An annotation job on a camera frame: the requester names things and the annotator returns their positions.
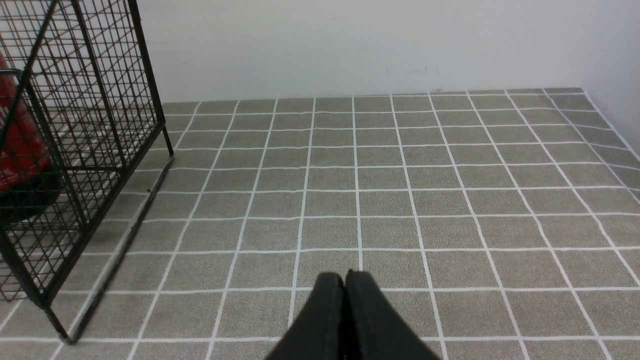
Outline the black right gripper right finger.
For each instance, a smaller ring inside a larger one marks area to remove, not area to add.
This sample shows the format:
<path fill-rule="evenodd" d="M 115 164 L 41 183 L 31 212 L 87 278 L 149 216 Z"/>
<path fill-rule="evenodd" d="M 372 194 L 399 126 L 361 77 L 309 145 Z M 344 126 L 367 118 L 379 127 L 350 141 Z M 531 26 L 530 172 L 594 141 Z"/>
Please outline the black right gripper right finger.
<path fill-rule="evenodd" d="M 370 273 L 348 271 L 345 295 L 346 360 L 439 360 L 394 309 Z"/>

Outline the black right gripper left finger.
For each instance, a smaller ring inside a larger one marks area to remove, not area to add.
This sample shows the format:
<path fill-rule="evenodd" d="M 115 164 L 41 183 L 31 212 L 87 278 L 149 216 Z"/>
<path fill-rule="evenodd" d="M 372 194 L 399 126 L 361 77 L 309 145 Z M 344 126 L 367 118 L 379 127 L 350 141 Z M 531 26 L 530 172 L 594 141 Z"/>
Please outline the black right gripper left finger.
<path fill-rule="evenodd" d="M 340 360 L 340 332 L 345 287 L 334 272 L 318 274 L 295 321 L 277 342 L 268 360 Z"/>

